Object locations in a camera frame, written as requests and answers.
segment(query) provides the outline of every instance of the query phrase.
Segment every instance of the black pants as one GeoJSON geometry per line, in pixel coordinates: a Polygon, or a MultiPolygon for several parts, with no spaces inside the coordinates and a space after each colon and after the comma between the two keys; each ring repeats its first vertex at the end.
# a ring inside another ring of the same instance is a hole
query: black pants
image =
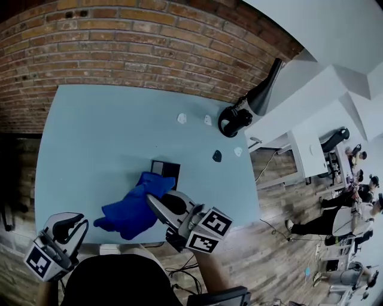
{"type": "Polygon", "coordinates": [[[348,206],[351,207],[355,200],[352,198],[353,191],[348,191],[331,200],[323,200],[321,205],[323,208],[348,206]]]}
{"type": "Polygon", "coordinates": [[[306,224],[295,224],[291,229],[292,234],[298,235],[332,235],[335,216],[341,207],[323,211],[323,215],[306,224]]]}

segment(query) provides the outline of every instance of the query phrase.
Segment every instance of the white small object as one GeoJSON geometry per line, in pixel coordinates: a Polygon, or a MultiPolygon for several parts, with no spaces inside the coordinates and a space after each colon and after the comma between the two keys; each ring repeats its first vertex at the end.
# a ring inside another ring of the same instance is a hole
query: white small object
{"type": "Polygon", "coordinates": [[[208,126],[211,126],[211,117],[209,115],[205,116],[205,124],[207,124],[208,126]]]}
{"type": "Polygon", "coordinates": [[[186,114],[184,113],[180,113],[178,115],[178,118],[177,118],[177,121],[181,124],[185,124],[186,123],[186,114]]]}
{"type": "Polygon", "coordinates": [[[234,153],[235,153],[235,155],[237,155],[238,157],[240,157],[241,154],[242,154],[242,148],[240,148],[240,147],[237,146],[237,147],[234,149],[234,153]]]}

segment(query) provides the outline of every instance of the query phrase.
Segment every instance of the wooden floor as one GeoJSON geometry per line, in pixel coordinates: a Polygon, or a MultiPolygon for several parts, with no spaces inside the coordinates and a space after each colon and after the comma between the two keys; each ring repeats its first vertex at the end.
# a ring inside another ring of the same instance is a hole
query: wooden floor
{"type": "MultiPolygon", "coordinates": [[[[1,140],[0,143],[2,169],[5,169],[1,173],[4,188],[2,196],[9,204],[8,220],[14,226],[13,232],[5,232],[3,226],[0,226],[0,296],[8,305],[35,305],[38,280],[23,265],[22,257],[28,243],[36,235],[34,177],[39,140],[1,140]],[[17,211],[20,203],[28,207],[27,213],[17,211]]],[[[271,150],[257,150],[251,154],[255,177],[272,154],[271,150]]],[[[291,154],[276,155],[259,182],[295,171],[291,154]]],[[[315,192],[323,190],[325,183],[327,182],[314,179],[308,186],[302,182],[292,186],[277,185],[259,191],[262,219],[288,235],[284,226],[286,218],[304,222],[319,215],[315,192]]],[[[305,238],[316,241],[288,242],[281,234],[273,235],[272,228],[267,224],[257,221],[247,227],[233,229],[218,256],[235,284],[246,286],[251,291],[251,305],[270,305],[275,298],[281,299],[285,304],[296,301],[318,305],[329,288],[326,284],[312,287],[312,275],[317,269],[314,250],[321,242],[317,235],[305,238]],[[311,270],[311,276],[305,280],[307,267],[311,270]]],[[[189,251],[179,254],[167,243],[149,250],[166,268],[178,268],[191,257],[189,251]]],[[[192,273],[202,283],[199,270],[194,269],[192,273]]],[[[172,282],[195,290],[193,280],[187,276],[174,275],[172,282]]],[[[176,293],[186,304],[188,294],[180,290],[176,293]]]]}

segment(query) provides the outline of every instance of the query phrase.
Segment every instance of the blue towel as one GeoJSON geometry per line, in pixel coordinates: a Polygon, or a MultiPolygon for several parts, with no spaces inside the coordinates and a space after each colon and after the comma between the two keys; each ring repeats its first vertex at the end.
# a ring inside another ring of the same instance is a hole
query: blue towel
{"type": "Polygon", "coordinates": [[[174,185],[175,178],[142,172],[136,187],[122,201],[103,206],[105,217],[95,220],[93,225],[108,232],[117,231],[122,238],[131,240],[157,221],[157,216],[146,203],[146,195],[162,198],[174,185]]]}

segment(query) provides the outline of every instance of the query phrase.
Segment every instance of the black cable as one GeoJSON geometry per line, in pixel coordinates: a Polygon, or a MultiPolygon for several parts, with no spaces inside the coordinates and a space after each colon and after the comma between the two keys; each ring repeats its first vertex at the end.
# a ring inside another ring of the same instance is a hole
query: black cable
{"type": "Polygon", "coordinates": [[[65,286],[64,286],[62,279],[60,279],[60,283],[61,283],[62,293],[65,295],[65,286]]]}
{"type": "MultiPolygon", "coordinates": [[[[190,273],[186,272],[185,270],[189,270],[189,269],[194,269],[194,268],[197,268],[198,267],[198,264],[195,263],[195,264],[192,264],[192,265],[187,265],[192,259],[193,259],[194,255],[192,257],[189,258],[189,260],[180,268],[180,269],[175,269],[175,268],[166,268],[165,271],[166,272],[169,272],[169,277],[170,278],[173,278],[173,275],[175,273],[178,273],[178,272],[181,272],[181,273],[184,273],[186,275],[189,275],[193,280],[194,280],[194,283],[196,285],[196,290],[197,290],[197,294],[202,294],[202,285],[201,283],[199,282],[199,280],[191,275],[190,273]]],[[[182,288],[180,285],[178,284],[175,284],[172,286],[172,288],[176,288],[176,289],[181,289],[181,290],[185,290],[189,293],[192,293],[192,294],[195,294],[193,291],[190,291],[190,290],[187,290],[187,289],[184,289],[182,288]]]]}
{"type": "Polygon", "coordinates": [[[163,244],[165,243],[165,241],[164,242],[161,242],[158,246],[145,246],[147,249],[149,248],[149,247],[161,247],[161,246],[163,246],[163,244]]]}
{"type": "Polygon", "coordinates": [[[278,234],[281,234],[287,241],[294,241],[294,240],[303,240],[303,241],[320,241],[320,242],[322,242],[322,237],[320,237],[319,235],[319,238],[320,238],[320,240],[319,239],[301,239],[301,238],[288,238],[288,237],[286,237],[286,235],[283,233],[283,232],[280,232],[280,231],[278,231],[275,227],[273,227],[270,223],[268,223],[268,222],[266,222],[265,220],[262,220],[262,219],[260,219],[262,222],[264,222],[264,223],[266,223],[267,225],[269,225],[271,228],[273,228],[273,230],[272,230],[272,232],[271,232],[271,234],[272,235],[275,235],[276,233],[278,233],[278,234]]]}

